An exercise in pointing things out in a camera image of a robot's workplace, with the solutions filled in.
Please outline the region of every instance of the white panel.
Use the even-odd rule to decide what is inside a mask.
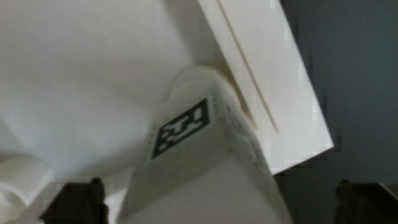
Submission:
[[[333,147],[281,3],[278,0],[200,2],[278,173]]]

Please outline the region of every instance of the white wall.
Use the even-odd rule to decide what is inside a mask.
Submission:
[[[59,178],[132,163],[173,78],[225,59],[196,1],[0,2],[0,157]]]

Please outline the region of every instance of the black object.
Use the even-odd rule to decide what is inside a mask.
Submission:
[[[100,178],[91,183],[68,183],[41,216],[47,224],[109,224],[105,186]]]
[[[344,180],[336,190],[336,224],[397,224],[398,201],[379,183]]]

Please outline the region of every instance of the gray wall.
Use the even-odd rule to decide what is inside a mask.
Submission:
[[[398,183],[398,1],[285,0],[338,147],[278,176],[297,224],[331,224],[342,179]]]

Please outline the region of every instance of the white plastic structure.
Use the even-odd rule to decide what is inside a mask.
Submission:
[[[0,164],[0,223],[20,217],[52,178],[49,164],[31,156],[15,156]]]
[[[191,67],[155,118],[123,224],[290,224],[262,146],[219,70]]]
[[[331,147],[331,135],[278,0],[200,0],[272,173]]]

